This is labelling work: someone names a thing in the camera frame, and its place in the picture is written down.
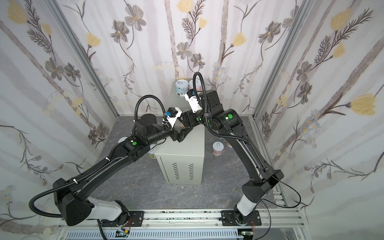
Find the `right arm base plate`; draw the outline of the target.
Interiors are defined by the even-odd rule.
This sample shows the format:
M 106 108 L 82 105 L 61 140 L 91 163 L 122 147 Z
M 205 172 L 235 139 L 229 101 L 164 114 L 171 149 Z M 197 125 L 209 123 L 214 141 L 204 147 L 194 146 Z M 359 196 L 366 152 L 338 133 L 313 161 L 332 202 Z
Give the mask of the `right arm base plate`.
M 239 211 L 223 210 L 219 221 L 223 226 L 261 226 L 262 221 L 258 211 L 254 210 L 249 215 L 243 216 Z

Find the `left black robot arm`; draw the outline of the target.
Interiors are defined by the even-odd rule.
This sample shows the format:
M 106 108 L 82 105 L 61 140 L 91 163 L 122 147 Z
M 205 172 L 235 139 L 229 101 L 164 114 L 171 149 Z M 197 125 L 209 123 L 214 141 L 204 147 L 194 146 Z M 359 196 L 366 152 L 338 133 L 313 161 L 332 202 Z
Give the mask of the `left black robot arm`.
M 182 111 L 177 107 L 165 109 L 162 123 L 157 123 L 153 114 L 138 116 L 140 104 L 146 99 L 160 99 L 153 95 L 141 97 L 135 106 L 135 124 L 131 135 L 116 144 L 110 153 L 99 163 L 85 172 L 69 179 L 59 179 L 53 188 L 40 193 L 29 201 L 29 208 L 37 215 L 48 218 L 63 218 L 68 226 L 75 226 L 85 220 L 107 220 L 117 226 L 130 221 L 129 210 L 121 201 L 101 201 L 91 198 L 91 193 L 103 182 L 122 168 L 130 165 L 151 150 L 151 145 L 170 137 L 173 141 L 182 142 L 193 129 L 195 111 Z M 54 195 L 54 202 L 59 213 L 53 214 L 40 210 L 35 203 L 42 197 Z

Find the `pink labelled can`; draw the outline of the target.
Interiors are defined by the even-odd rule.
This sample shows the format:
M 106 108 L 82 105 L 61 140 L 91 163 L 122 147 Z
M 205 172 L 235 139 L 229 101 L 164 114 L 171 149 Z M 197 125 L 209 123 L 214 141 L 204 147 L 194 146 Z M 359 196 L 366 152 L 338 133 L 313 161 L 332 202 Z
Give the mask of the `pink labelled can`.
M 198 92 L 201 92 L 202 91 L 202 85 L 201 85 L 201 81 L 200 80 L 190 80 L 189 81 L 189 90 L 193 90 L 194 89 L 194 83 L 195 83 L 195 87 L 196 87 L 196 90 Z

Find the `green white labelled can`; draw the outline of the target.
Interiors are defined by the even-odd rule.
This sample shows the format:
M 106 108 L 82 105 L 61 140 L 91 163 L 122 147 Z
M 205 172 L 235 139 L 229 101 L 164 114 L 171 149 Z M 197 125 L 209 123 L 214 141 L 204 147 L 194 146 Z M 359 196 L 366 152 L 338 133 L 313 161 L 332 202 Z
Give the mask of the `green white labelled can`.
M 149 152 L 148 152 L 148 154 L 149 154 L 149 157 L 151 158 L 151 159 L 155 159 L 156 158 L 156 155 L 155 155 L 155 152 L 156 152 L 156 144 L 152 144 L 152 145 L 150 145 L 150 150 L 149 150 Z

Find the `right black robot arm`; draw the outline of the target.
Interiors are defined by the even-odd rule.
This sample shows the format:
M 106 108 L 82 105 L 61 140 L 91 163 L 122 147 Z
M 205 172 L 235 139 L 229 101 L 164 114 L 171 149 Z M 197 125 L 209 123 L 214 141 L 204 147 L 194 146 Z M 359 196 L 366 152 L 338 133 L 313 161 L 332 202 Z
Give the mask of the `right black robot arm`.
M 213 136 L 225 139 L 232 146 L 250 178 L 242 186 L 243 196 L 234 208 L 234 222 L 245 225 L 263 197 L 283 182 L 284 174 L 281 170 L 273 169 L 263 158 L 238 113 L 233 109 L 224 110 L 217 92 L 206 89 L 199 72 L 193 75 L 194 86 L 197 80 L 201 82 L 202 91 L 194 87 L 187 92 L 187 99 L 192 100 L 191 111 L 183 113 L 180 118 L 184 128 L 180 131 L 178 141 L 182 141 L 196 126 L 203 125 Z

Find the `pink white can right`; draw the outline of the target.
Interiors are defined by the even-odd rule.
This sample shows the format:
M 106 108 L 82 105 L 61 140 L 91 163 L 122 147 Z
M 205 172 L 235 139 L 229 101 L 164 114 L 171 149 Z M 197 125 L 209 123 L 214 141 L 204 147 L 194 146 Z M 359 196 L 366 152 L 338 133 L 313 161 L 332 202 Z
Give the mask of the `pink white can right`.
M 222 142 L 219 142 L 219 141 L 214 142 L 213 143 L 213 154 L 215 156 L 222 155 L 223 151 L 224 151 L 224 148 L 225 148 L 225 146 L 224 146 L 224 144 Z

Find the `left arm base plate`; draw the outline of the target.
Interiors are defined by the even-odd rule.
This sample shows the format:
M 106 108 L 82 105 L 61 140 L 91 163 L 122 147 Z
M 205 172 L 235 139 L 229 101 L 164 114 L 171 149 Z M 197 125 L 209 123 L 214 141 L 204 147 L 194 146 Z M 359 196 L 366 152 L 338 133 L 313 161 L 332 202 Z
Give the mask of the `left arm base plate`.
M 102 227 L 141 227 L 144 211 L 122 212 L 114 221 L 101 220 Z

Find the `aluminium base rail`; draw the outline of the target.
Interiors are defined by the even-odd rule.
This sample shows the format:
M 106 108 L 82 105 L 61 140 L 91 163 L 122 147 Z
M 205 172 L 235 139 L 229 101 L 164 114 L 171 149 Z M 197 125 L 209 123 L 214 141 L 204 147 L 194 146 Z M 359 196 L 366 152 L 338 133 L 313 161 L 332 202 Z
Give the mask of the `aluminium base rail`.
M 307 223 L 298 209 L 269 208 L 265 201 L 255 209 L 259 212 L 261 226 L 223 226 L 219 221 L 223 209 L 154 209 L 144 211 L 141 227 L 122 227 L 123 231 L 134 229 L 272 229 L 304 228 Z

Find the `blue labelled can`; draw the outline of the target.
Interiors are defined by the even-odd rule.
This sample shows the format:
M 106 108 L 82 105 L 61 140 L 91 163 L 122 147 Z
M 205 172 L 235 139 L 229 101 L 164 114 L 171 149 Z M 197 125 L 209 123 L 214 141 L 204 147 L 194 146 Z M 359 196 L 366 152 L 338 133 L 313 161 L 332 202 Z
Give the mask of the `blue labelled can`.
M 179 97 L 183 97 L 189 90 L 189 82 L 181 79 L 175 82 L 176 94 Z

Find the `grey metal cabinet counter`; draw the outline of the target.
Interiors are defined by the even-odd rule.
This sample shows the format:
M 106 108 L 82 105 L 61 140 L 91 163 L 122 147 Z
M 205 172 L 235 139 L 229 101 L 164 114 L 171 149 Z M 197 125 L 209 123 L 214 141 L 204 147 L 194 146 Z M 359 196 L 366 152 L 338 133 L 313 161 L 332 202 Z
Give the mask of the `grey metal cabinet counter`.
M 191 111 L 185 97 L 176 94 L 175 84 L 172 86 L 167 107 L 178 107 L 182 113 Z M 168 184 L 200 185 L 202 182 L 205 157 L 204 127 L 194 127 L 185 139 L 179 143 L 170 137 L 156 147 L 156 158 Z

